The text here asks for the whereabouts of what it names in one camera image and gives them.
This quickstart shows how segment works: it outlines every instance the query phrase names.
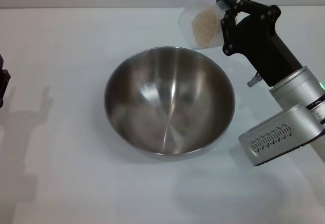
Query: white table surface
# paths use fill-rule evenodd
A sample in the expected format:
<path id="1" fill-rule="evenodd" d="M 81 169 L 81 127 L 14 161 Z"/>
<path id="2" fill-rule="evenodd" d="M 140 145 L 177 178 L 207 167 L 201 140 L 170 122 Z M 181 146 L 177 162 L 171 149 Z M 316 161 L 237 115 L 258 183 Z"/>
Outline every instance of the white table surface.
<path id="1" fill-rule="evenodd" d="M 281 9 L 278 34 L 325 81 L 325 7 Z M 1 224 L 325 222 L 321 150 L 307 145 L 259 167 L 243 154 L 237 137 L 280 108 L 264 82 L 247 87 L 255 71 L 241 55 L 201 51 L 236 94 L 229 129 L 207 149 L 154 157 L 110 127 L 109 76 L 141 50 L 187 47 L 181 11 L 0 10 L 0 54 L 12 75 L 0 109 Z"/>

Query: robotic arm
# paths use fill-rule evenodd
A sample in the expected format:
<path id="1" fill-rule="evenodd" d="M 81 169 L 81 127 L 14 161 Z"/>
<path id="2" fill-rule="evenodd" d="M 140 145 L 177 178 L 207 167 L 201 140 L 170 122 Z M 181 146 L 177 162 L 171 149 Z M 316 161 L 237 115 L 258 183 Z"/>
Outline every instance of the robotic arm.
<path id="1" fill-rule="evenodd" d="M 275 32 L 281 15 L 277 6 L 250 0 L 217 0 L 226 6 L 221 20 L 225 55 L 243 54 L 283 111 L 253 127 L 239 141 L 254 165 L 260 165 L 306 145 L 325 134 L 325 90 L 307 67 L 302 67 Z M 240 12 L 249 14 L 239 23 Z"/>
<path id="2" fill-rule="evenodd" d="M 281 15 L 277 6 L 269 7 L 250 0 L 218 1 L 224 1 L 229 7 L 221 20 L 226 55 L 246 56 L 269 86 L 302 68 L 275 32 L 275 22 Z M 240 12 L 250 15 L 236 24 Z"/>

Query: ventilation slots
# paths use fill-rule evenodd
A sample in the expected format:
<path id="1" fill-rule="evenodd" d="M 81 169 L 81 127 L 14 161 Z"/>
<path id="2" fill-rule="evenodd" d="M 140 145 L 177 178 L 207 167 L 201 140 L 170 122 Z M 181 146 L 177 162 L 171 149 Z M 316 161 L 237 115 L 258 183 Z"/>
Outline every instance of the ventilation slots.
<path id="1" fill-rule="evenodd" d="M 250 149 L 257 154 L 262 150 L 272 147 L 280 141 L 291 137 L 292 135 L 290 126 L 282 124 L 270 132 L 260 135 L 260 137 L 250 141 L 249 146 Z"/>

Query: black object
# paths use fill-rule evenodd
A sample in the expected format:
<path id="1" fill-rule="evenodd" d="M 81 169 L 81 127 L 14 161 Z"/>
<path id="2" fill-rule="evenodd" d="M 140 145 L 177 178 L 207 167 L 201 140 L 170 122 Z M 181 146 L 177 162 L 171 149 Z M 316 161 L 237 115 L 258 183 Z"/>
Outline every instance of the black object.
<path id="1" fill-rule="evenodd" d="M 321 97 L 319 97 L 317 100 L 315 100 L 313 103 L 310 103 L 308 106 L 306 106 L 306 108 L 308 110 L 313 109 L 314 107 L 316 107 L 317 105 L 319 105 L 320 103 L 322 103 L 323 101 L 325 101 L 325 94 L 323 94 Z"/>
<path id="2" fill-rule="evenodd" d="M 2 70 L 3 65 L 4 65 L 4 59 L 0 55 L 0 108 L 4 104 L 3 98 L 6 92 L 9 79 L 11 78 L 7 70 Z"/>
<path id="3" fill-rule="evenodd" d="M 222 1 L 230 8 L 221 20 L 222 50 L 226 55 L 245 55 L 268 86 L 274 86 L 302 68 L 275 32 L 275 22 L 281 15 L 278 6 L 266 6 L 250 0 Z M 250 15 L 236 24 L 236 16 L 240 12 Z"/>

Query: clear plastic container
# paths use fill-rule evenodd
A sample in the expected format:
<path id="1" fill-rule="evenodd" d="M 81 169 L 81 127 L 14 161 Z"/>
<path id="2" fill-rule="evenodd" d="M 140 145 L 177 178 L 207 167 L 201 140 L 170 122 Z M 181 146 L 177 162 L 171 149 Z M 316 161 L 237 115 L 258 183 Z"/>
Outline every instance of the clear plastic container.
<path id="1" fill-rule="evenodd" d="M 222 46 L 220 21 L 224 11 L 217 5 L 199 4 L 187 7 L 178 18 L 178 25 L 191 49 Z"/>

